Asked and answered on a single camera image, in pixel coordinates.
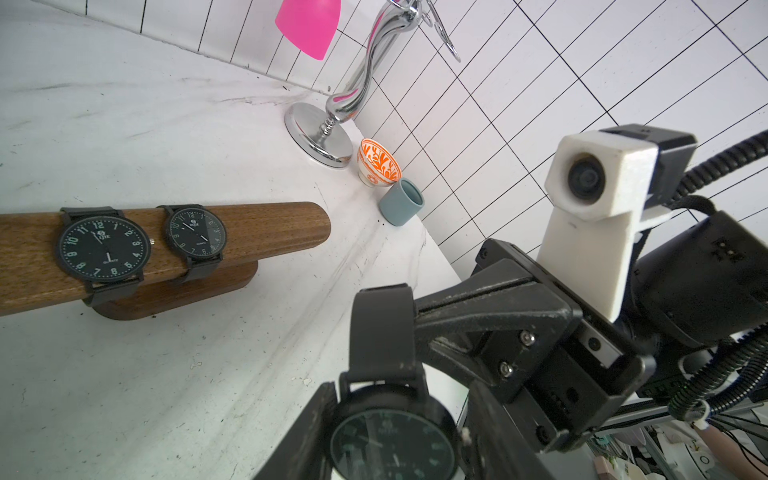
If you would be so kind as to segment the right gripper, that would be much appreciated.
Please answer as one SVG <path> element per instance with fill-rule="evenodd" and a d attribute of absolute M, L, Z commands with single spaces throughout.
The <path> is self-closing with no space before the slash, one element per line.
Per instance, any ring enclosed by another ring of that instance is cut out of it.
<path fill-rule="evenodd" d="M 416 301 L 416 356 L 485 384 L 537 452 L 600 430 L 656 360 L 511 243 L 486 240 L 474 275 Z"/>

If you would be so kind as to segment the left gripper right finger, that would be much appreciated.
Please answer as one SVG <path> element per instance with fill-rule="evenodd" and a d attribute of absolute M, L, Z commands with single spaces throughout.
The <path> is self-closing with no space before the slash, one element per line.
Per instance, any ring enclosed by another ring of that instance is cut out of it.
<path fill-rule="evenodd" d="M 466 479 L 553 479 L 489 388 L 473 381 L 463 426 Z"/>

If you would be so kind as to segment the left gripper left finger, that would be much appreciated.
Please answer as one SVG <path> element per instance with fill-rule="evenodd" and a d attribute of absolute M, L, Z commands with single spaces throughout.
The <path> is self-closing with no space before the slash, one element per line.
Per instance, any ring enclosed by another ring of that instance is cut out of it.
<path fill-rule="evenodd" d="M 322 383 L 254 479 L 329 480 L 326 440 L 337 404 L 335 384 Z"/>

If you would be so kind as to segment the small black square watch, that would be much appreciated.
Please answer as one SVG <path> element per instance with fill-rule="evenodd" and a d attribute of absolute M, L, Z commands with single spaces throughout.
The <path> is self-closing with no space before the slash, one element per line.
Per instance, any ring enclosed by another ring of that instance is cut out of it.
<path fill-rule="evenodd" d="M 456 424 L 428 389 L 415 348 L 416 306 L 406 284 L 363 289 L 353 301 L 348 368 L 326 435 L 344 479 L 450 479 Z"/>

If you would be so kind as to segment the black round analog watch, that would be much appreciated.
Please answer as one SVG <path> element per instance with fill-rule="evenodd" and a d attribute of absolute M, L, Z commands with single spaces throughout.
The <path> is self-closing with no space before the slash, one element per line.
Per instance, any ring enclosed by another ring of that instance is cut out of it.
<path fill-rule="evenodd" d="M 211 276 L 223 260 L 227 231 L 223 221 L 199 204 L 160 205 L 166 213 L 164 238 L 167 246 L 186 264 L 186 272 L 175 285 Z"/>

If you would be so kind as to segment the black slim strap watch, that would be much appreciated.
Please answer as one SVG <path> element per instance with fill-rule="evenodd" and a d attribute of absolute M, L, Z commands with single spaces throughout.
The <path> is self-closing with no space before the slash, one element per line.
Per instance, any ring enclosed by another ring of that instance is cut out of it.
<path fill-rule="evenodd" d="M 148 234 L 112 207 L 60 209 L 55 242 L 60 269 L 83 282 L 90 307 L 135 294 L 151 256 Z"/>

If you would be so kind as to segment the brown wooden watch stand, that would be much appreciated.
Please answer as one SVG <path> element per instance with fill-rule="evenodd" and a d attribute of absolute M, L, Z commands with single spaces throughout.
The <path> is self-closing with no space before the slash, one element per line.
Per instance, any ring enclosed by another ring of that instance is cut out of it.
<path fill-rule="evenodd" d="M 206 278 L 178 283 L 187 268 L 164 239 L 167 215 L 160 208 L 134 209 L 128 219 L 155 240 L 144 280 L 128 298 L 97 306 L 115 320 L 135 320 L 245 287 L 261 260 L 313 248 L 328 239 L 331 221 L 312 202 L 211 207 L 227 230 L 223 260 Z M 64 227 L 60 213 L 4 214 L 1 217 L 1 313 L 17 314 L 86 296 L 82 281 L 67 275 L 55 259 Z"/>

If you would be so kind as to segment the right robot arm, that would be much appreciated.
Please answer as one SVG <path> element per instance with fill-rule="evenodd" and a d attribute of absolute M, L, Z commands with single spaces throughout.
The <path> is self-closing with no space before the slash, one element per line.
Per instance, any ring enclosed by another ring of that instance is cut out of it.
<path fill-rule="evenodd" d="M 763 159 L 755 134 L 696 167 L 696 138 L 639 124 L 564 137 L 536 257 L 483 243 L 416 303 L 420 361 L 485 385 L 537 451 L 567 451 L 632 395 L 683 420 L 767 373 L 767 247 L 700 190 Z"/>

